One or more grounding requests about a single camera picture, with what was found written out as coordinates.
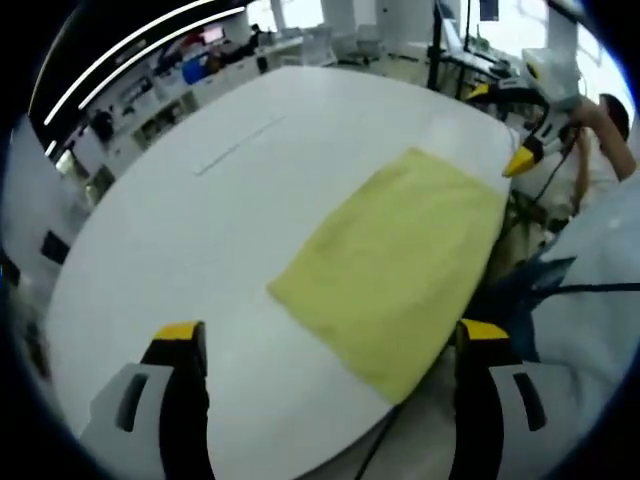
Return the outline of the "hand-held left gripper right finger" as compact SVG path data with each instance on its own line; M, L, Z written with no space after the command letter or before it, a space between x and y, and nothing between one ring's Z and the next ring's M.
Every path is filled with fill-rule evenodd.
M456 326L454 407L452 479L543 479L577 442L571 372L521 360L494 324Z

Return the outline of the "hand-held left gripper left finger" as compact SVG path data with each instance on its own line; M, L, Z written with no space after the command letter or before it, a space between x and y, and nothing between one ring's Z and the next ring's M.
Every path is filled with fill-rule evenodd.
M172 323L90 404L80 441L114 479L211 479L206 327Z

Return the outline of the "person's right hand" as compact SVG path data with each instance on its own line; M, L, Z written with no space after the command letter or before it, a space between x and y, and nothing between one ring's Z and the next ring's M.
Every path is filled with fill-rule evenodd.
M600 116L600 106L587 97L580 95L568 114L567 127L570 131L575 132L583 128L596 132L601 123Z

